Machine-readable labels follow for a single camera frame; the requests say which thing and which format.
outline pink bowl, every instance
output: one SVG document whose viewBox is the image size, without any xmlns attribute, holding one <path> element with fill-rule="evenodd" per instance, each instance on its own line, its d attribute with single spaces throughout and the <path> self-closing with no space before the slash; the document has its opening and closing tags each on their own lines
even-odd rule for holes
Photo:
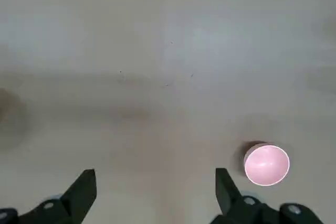
<svg viewBox="0 0 336 224">
<path fill-rule="evenodd" d="M 244 158 L 246 176 L 259 186 L 272 186 L 287 175 L 289 157 L 275 145 L 256 144 L 249 149 Z"/>
</svg>

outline screw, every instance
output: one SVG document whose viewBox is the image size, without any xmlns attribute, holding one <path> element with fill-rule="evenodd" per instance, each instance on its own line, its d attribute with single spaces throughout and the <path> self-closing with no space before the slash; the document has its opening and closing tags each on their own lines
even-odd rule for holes
<svg viewBox="0 0 336 224">
<path fill-rule="evenodd" d="M 296 215 L 299 215 L 301 213 L 300 208 L 298 208 L 295 205 L 288 206 L 288 210 L 291 211 L 292 213 L 296 214 Z"/>
<path fill-rule="evenodd" d="M 52 208 L 54 206 L 54 203 L 52 203 L 52 202 L 48 202 L 48 203 L 46 203 L 44 206 L 43 206 L 43 208 L 44 209 L 49 209 L 49 208 Z"/>
<path fill-rule="evenodd" d="M 1 212 L 0 213 L 0 220 L 5 219 L 7 217 L 7 213 L 6 212 Z"/>
<path fill-rule="evenodd" d="M 245 198 L 244 202 L 249 205 L 254 205 L 256 203 L 252 198 Z"/>
</svg>

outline bowl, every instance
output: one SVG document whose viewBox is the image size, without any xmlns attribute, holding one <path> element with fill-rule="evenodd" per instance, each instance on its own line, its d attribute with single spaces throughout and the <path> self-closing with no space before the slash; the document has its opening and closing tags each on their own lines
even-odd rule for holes
<svg viewBox="0 0 336 224">
<path fill-rule="evenodd" d="M 279 146 L 256 144 L 245 154 L 247 178 L 258 186 L 272 186 L 282 181 L 289 171 L 289 157 Z"/>
</svg>

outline bowl rim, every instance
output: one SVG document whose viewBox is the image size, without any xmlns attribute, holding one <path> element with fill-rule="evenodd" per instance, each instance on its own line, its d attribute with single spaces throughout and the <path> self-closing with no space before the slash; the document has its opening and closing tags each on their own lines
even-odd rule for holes
<svg viewBox="0 0 336 224">
<path fill-rule="evenodd" d="M 264 148 L 264 147 L 270 147 L 270 146 L 271 146 L 271 147 L 275 147 L 275 148 L 281 150 L 281 151 L 285 154 L 285 156 L 286 156 L 286 158 L 287 158 L 287 164 L 288 164 L 288 166 L 287 166 L 287 170 L 286 170 L 285 174 L 284 174 L 279 180 L 277 180 L 276 182 L 271 183 L 271 184 L 266 184 L 266 185 L 265 185 L 265 184 L 259 184 L 259 183 L 257 183 L 257 182 L 254 182 L 254 181 L 248 176 L 248 173 L 246 172 L 246 163 L 247 163 L 248 159 L 252 156 L 252 154 L 253 154 L 255 151 L 257 151 L 257 150 L 259 150 L 259 149 L 261 149 L 261 148 Z M 245 174 L 246 174 L 247 178 L 248 178 L 253 184 L 258 185 L 258 186 L 273 186 L 273 185 L 275 185 L 275 184 L 281 182 L 281 181 L 287 176 L 287 174 L 288 174 L 288 172 L 289 172 L 289 167 L 290 167 L 290 160 L 289 160 L 289 156 L 288 156 L 287 152 L 285 152 L 285 151 L 284 151 L 282 148 L 280 148 L 279 146 L 277 146 L 277 145 L 273 145 L 273 144 L 264 144 L 264 145 L 262 145 L 262 146 L 257 147 L 255 150 L 253 150 L 253 151 L 246 157 L 245 162 L 244 162 L 244 171 L 245 171 Z"/>
</svg>

